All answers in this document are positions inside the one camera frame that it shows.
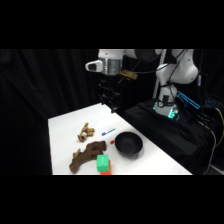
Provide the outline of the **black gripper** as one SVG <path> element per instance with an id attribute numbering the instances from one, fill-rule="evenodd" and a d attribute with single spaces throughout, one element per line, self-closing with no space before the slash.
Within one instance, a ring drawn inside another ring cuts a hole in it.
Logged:
<path id="1" fill-rule="evenodd" d="M 119 95 L 117 77 L 102 75 L 99 82 L 99 97 L 111 109 L 111 113 L 115 113 L 119 108 L 116 99 Z"/>

